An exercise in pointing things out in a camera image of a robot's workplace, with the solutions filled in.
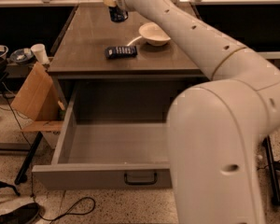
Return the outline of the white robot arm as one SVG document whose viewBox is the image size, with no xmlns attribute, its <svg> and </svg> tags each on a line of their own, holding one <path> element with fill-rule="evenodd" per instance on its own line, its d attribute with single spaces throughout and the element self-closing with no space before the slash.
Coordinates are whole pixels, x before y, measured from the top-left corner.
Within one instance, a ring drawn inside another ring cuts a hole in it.
<svg viewBox="0 0 280 224">
<path fill-rule="evenodd" d="M 179 224 L 265 224 L 255 151 L 280 126 L 280 70 L 178 0 L 104 1 L 157 23 L 208 79 L 168 111 Z"/>
</svg>

